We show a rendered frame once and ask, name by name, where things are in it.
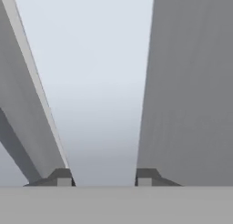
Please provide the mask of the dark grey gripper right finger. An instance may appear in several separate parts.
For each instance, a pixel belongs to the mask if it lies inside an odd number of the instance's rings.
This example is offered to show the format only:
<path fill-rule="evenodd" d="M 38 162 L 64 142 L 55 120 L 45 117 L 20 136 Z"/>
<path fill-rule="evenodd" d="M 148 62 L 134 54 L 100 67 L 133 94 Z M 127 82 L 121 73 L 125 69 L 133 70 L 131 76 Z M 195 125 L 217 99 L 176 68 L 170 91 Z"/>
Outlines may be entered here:
<path fill-rule="evenodd" d="M 138 168 L 136 172 L 135 186 L 150 186 L 150 187 L 163 187 L 163 186 L 175 186 L 178 187 L 178 183 L 163 178 L 156 168 Z"/>

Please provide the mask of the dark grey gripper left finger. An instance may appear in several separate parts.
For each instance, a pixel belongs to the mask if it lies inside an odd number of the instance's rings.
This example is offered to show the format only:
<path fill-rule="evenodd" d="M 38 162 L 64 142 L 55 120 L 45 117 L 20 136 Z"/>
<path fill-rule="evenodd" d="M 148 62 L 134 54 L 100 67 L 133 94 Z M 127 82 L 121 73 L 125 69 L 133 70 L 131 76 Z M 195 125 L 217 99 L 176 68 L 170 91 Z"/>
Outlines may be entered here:
<path fill-rule="evenodd" d="M 75 185 L 76 183 L 69 168 L 57 168 L 47 178 L 41 178 L 36 182 L 26 184 L 27 187 L 74 187 Z"/>

